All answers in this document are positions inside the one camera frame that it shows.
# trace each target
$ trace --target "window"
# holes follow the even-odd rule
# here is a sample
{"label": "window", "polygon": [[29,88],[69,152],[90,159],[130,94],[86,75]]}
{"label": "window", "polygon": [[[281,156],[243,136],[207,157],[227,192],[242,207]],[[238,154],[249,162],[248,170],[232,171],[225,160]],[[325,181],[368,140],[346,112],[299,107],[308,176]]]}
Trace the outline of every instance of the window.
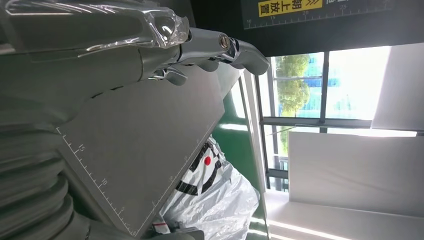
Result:
{"label": "window", "polygon": [[370,129],[391,47],[269,58],[256,77],[267,188],[289,191],[289,132],[415,137]]}
{"label": "window", "polygon": [[289,179],[270,177],[269,181],[270,181],[270,189],[285,192],[285,193],[289,192]]}
{"label": "window", "polygon": [[327,118],[374,118],[390,49],[383,46],[329,53]]}
{"label": "window", "polygon": [[259,82],[267,117],[320,116],[324,53],[271,57],[270,71]]}

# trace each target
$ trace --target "gray machine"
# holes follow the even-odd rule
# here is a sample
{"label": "gray machine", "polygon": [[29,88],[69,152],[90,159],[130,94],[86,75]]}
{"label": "gray machine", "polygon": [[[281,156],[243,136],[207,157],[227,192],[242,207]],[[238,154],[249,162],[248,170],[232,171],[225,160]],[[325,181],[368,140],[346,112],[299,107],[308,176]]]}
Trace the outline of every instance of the gray machine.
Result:
{"label": "gray machine", "polygon": [[57,127],[109,90],[159,80],[184,88],[193,65],[213,72],[221,62],[256,75],[269,67],[254,46],[137,1],[5,0],[0,21],[0,239],[139,237],[140,228],[121,232],[74,211],[75,176],[64,172]]}

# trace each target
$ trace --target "white plastic bag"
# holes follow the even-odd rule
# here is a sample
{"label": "white plastic bag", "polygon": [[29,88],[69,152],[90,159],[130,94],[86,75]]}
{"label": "white plastic bag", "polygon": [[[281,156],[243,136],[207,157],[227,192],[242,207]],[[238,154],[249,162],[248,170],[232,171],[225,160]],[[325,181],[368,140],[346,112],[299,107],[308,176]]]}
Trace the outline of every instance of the white plastic bag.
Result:
{"label": "white plastic bag", "polygon": [[159,214],[171,228],[196,227],[205,240],[244,240],[259,193],[209,137]]}

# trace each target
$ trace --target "tree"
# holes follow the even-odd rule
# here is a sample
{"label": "tree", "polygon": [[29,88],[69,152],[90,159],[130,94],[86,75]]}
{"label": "tree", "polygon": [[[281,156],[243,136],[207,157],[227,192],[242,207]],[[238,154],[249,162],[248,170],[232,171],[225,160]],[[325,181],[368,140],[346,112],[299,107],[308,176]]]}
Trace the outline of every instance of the tree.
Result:
{"label": "tree", "polygon": [[309,59],[309,54],[277,57],[276,77],[302,77],[308,68]]}
{"label": "tree", "polygon": [[[277,77],[302,77],[308,68],[309,54],[276,58]],[[294,117],[310,99],[309,86],[303,79],[285,79],[277,82],[278,100],[285,117]]]}

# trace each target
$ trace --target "chrome bolt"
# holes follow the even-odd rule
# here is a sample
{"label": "chrome bolt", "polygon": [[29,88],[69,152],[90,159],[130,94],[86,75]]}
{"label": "chrome bolt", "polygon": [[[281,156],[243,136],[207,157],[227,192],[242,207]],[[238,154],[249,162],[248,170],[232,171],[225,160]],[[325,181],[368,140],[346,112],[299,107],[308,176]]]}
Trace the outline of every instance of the chrome bolt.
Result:
{"label": "chrome bolt", "polygon": [[220,35],[219,36],[219,45],[222,49],[227,50],[230,46],[230,39],[227,35]]}

